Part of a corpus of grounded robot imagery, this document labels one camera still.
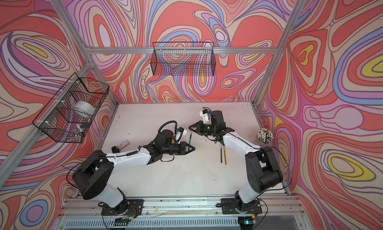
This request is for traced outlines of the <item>dark red carving knife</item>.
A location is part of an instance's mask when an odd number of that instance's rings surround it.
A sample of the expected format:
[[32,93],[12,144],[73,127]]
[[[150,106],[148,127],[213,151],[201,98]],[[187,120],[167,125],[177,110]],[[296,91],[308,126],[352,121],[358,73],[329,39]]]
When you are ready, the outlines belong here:
[[222,145],[220,146],[220,162],[223,163],[223,149],[222,149]]

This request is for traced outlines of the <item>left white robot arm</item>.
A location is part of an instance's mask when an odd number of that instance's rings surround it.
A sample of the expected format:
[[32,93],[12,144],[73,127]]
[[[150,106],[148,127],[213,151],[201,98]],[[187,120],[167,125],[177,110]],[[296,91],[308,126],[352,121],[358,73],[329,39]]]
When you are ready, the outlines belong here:
[[109,183],[112,175],[128,168],[161,161],[164,155],[187,155],[193,151],[194,146],[185,141],[177,141],[170,130],[163,130],[149,144],[134,151],[112,154],[102,150],[93,152],[73,172],[72,179],[83,199],[95,199],[116,208],[127,198],[118,187]]

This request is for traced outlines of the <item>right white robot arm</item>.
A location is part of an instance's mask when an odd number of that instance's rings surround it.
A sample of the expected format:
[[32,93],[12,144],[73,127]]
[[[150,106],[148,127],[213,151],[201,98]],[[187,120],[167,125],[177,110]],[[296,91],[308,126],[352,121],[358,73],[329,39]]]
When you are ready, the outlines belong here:
[[240,203],[248,204],[283,182],[282,171],[271,148],[255,145],[239,136],[226,126],[220,110],[204,107],[199,115],[202,120],[189,126],[189,130],[233,150],[245,161],[247,183],[235,194]]

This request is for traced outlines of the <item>silver tape roll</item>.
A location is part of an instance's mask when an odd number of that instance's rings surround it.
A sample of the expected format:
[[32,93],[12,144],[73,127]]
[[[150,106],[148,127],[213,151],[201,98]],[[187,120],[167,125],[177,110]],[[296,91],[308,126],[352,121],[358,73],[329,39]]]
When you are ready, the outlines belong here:
[[79,100],[72,106],[72,110],[83,118],[90,118],[93,116],[96,108],[88,102]]

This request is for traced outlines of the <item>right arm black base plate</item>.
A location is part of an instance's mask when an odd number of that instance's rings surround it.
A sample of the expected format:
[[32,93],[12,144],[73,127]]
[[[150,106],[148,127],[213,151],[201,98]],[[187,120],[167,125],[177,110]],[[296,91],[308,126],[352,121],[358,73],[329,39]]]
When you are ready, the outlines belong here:
[[221,208],[224,215],[234,214],[253,214],[255,216],[262,213],[262,207],[259,200],[253,200],[249,203],[243,203],[240,198],[222,198],[216,207]]

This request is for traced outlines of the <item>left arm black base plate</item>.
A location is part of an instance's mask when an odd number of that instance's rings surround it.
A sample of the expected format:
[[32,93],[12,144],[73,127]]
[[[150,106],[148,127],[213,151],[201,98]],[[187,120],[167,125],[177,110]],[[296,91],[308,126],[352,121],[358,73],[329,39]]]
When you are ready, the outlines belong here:
[[143,199],[123,200],[118,206],[112,208],[104,202],[98,204],[102,208],[103,216],[129,216],[137,217],[141,215],[143,210]]

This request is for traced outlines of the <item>aluminium frame corner post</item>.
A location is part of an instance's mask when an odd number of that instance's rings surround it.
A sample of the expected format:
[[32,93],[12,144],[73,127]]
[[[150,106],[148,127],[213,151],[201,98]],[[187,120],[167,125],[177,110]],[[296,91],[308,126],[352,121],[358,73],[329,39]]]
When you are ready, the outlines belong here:
[[96,66],[91,54],[88,52],[86,44],[83,42],[76,26],[74,25],[71,17],[63,4],[62,0],[49,0],[58,16],[62,20],[63,26],[66,31],[71,35],[76,47],[80,54],[85,59],[85,67],[83,67],[77,74],[79,77],[86,77],[89,73],[92,73],[96,80],[107,83],[99,68]]

